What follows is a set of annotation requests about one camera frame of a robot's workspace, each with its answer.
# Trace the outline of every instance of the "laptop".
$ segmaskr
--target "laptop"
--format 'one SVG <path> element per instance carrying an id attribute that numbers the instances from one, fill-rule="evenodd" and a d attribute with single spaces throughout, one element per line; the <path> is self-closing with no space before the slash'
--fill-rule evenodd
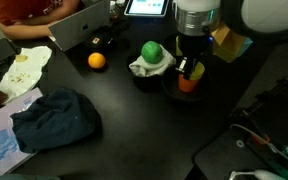
<path id="1" fill-rule="evenodd" d="M 109 25 L 109 0 L 83 0 L 85 7 L 49 27 L 50 39 L 62 50 L 67 51 L 85 41 L 101 26 Z"/>

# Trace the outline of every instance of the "red shirt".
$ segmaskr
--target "red shirt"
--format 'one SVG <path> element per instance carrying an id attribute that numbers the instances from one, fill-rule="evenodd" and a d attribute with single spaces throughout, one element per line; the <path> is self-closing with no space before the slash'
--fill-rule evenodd
<path id="1" fill-rule="evenodd" d="M 8 26 L 11 20 L 44 16 L 62 4 L 63 0 L 0 0 L 0 23 Z"/>

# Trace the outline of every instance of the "person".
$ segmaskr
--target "person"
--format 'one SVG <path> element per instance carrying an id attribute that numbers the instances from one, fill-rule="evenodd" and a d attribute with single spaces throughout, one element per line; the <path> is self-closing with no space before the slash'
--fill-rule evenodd
<path id="1" fill-rule="evenodd" d="M 48 26 L 75 13 L 80 0 L 0 0 L 0 29 L 10 40 L 51 36 Z"/>

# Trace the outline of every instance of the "tablet screen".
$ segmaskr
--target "tablet screen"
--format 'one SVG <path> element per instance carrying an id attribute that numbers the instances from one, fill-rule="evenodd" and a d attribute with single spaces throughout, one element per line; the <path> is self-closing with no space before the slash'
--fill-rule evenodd
<path id="1" fill-rule="evenodd" d="M 130 0 L 126 8 L 126 15 L 157 15 L 166 12 L 168 0 Z"/>

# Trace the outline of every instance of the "cable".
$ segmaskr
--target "cable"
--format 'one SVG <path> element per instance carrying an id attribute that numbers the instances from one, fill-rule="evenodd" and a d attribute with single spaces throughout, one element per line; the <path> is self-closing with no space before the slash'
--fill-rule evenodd
<path id="1" fill-rule="evenodd" d="M 280 150 L 278 150 L 272 143 L 267 142 L 267 141 L 264 140 L 262 137 L 260 137 L 259 135 L 257 135 L 255 132 L 253 132 L 253 131 L 251 131 L 251 130 L 247 129 L 246 127 L 241 126 L 241 125 L 239 125 L 239 124 L 232 124 L 232 125 L 230 126 L 230 129 L 231 129 L 232 127 L 238 127 L 238 128 L 241 128 L 241 129 L 243 129 L 243 130 L 251 133 L 252 135 L 254 135 L 254 136 L 256 136 L 257 138 L 259 138 L 260 140 L 262 140 L 266 145 L 268 145 L 274 153 L 277 153 L 277 154 L 281 155 L 283 158 L 285 158 L 286 160 L 288 160 L 288 157 L 287 157 L 283 152 L 281 152 Z"/>

